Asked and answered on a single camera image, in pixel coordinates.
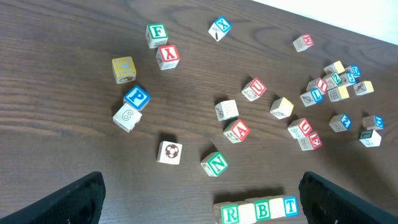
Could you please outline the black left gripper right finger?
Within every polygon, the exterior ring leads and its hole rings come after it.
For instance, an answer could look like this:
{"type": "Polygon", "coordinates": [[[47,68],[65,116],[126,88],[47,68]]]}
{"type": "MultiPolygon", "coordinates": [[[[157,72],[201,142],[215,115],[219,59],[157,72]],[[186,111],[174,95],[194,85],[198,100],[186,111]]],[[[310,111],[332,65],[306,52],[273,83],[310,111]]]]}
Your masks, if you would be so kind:
{"type": "Polygon", "coordinates": [[[397,224],[397,217],[355,194],[307,171],[298,186],[303,213],[309,223],[397,224]]]}

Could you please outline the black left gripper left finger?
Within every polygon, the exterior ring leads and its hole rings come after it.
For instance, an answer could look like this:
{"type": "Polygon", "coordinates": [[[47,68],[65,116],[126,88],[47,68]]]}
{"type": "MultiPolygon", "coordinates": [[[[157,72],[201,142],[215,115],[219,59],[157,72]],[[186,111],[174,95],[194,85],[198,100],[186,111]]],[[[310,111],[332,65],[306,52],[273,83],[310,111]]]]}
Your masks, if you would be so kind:
{"type": "Polygon", "coordinates": [[[94,171],[39,201],[1,218],[1,224],[98,224],[105,196],[103,175],[94,171]]]}

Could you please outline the blue T block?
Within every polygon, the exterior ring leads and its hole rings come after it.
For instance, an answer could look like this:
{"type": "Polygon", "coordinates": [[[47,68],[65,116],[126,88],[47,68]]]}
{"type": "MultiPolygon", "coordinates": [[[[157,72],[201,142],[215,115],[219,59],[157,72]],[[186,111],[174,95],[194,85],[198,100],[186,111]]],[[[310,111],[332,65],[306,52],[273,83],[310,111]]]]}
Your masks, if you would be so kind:
{"type": "Polygon", "coordinates": [[[284,211],[286,217],[294,217],[299,214],[296,196],[283,195],[284,211]]]}

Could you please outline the green B block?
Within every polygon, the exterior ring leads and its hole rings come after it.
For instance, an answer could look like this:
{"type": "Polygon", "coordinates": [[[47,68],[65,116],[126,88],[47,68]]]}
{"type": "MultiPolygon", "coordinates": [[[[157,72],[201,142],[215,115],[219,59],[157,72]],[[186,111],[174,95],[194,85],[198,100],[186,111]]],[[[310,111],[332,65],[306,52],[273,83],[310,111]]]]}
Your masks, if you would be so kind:
{"type": "Polygon", "coordinates": [[[270,197],[248,198],[245,202],[254,204],[255,217],[257,222],[263,222],[271,218],[269,200],[270,197]]]}

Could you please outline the green R block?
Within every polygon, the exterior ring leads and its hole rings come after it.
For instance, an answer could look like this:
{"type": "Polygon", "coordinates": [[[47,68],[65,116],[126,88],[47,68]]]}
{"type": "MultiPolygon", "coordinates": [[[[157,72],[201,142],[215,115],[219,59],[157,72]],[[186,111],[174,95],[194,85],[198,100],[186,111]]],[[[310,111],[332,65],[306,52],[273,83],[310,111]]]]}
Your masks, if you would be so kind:
{"type": "Polygon", "coordinates": [[[216,224],[237,224],[239,223],[238,204],[222,202],[213,205],[216,224]]]}

